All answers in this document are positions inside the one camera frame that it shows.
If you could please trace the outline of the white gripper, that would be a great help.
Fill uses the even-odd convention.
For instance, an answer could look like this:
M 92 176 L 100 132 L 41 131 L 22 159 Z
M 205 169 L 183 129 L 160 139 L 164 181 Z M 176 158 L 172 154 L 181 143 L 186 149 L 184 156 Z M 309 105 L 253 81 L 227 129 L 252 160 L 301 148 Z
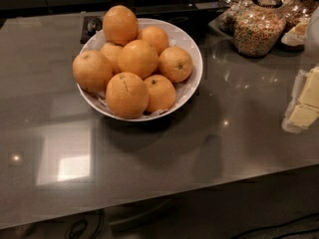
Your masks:
M 305 33 L 305 54 L 319 63 L 319 7 L 313 12 Z M 319 67 L 300 70 L 294 80 L 291 100 L 282 122 L 290 133 L 300 133 L 319 118 Z

